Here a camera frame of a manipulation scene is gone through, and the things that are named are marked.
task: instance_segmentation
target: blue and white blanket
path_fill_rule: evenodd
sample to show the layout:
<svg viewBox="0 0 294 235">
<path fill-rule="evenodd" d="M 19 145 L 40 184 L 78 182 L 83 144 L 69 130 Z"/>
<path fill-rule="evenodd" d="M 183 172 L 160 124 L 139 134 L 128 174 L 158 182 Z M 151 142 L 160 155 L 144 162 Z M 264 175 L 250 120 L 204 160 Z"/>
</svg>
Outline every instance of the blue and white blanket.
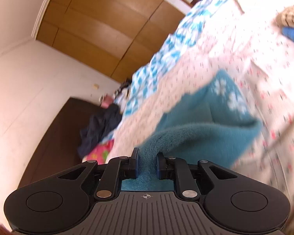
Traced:
<svg viewBox="0 0 294 235">
<path fill-rule="evenodd" d="M 130 96 L 122 120 L 135 113 L 143 101 L 157 90 L 159 80 L 176 65 L 188 48 L 196 44 L 205 22 L 226 1 L 201 0 L 198 2 L 182 19 L 174 34 L 169 34 L 149 64 L 139 68 L 133 74 Z M 102 142 L 112 138 L 113 131 Z"/>
<path fill-rule="evenodd" d="M 162 115 L 154 133 L 139 146 L 138 178 L 124 180 L 122 190 L 173 190 L 173 181 L 157 179 L 159 152 L 189 164 L 206 159 L 230 168 L 261 127 L 231 77 L 220 70 L 209 84 L 192 95 L 185 94 Z"/>
</svg>

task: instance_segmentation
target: blanket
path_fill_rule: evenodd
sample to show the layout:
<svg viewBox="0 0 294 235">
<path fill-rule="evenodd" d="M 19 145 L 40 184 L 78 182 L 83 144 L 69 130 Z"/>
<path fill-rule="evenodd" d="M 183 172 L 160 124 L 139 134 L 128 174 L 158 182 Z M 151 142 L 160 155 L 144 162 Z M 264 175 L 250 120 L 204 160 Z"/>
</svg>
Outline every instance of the blanket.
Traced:
<svg viewBox="0 0 294 235">
<path fill-rule="evenodd" d="M 294 231 L 294 42 L 275 18 L 294 0 L 229 0 L 207 22 L 197 45 L 159 82 L 156 93 L 115 131 L 107 157 L 130 156 L 155 130 L 162 114 L 225 69 L 263 121 L 261 134 L 232 170 L 281 190 L 291 203 Z"/>
<path fill-rule="evenodd" d="M 173 190 L 172 181 L 156 177 L 159 152 L 190 164 L 207 159 L 229 168 L 261 127 L 232 79 L 220 70 L 208 85 L 193 95 L 185 94 L 163 114 L 154 134 L 140 146 L 138 178 L 123 181 L 122 190 Z"/>
<path fill-rule="evenodd" d="M 151 61 L 139 68 L 132 76 L 130 96 L 126 104 L 122 121 L 134 114 L 143 101 L 155 93 L 158 83 L 176 65 L 185 51 L 194 46 L 200 37 L 206 21 L 218 11 L 227 0 L 201 0 L 182 19 L 174 34 L 169 34 L 159 52 Z M 115 100 L 119 104 L 122 98 Z M 102 143 L 114 138 L 114 130 Z"/>
</svg>

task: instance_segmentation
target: brown knitted item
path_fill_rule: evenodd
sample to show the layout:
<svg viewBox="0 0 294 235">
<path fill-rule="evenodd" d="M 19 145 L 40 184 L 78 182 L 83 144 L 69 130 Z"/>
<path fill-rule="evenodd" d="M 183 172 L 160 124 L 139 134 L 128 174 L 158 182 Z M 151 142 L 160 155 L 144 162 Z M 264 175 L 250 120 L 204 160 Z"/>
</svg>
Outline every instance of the brown knitted item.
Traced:
<svg viewBox="0 0 294 235">
<path fill-rule="evenodd" d="M 294 28 L 294 5 L 287 7 L 278 14 L 277 23 L 279 26 L 288 26 Z"/>
</svg>

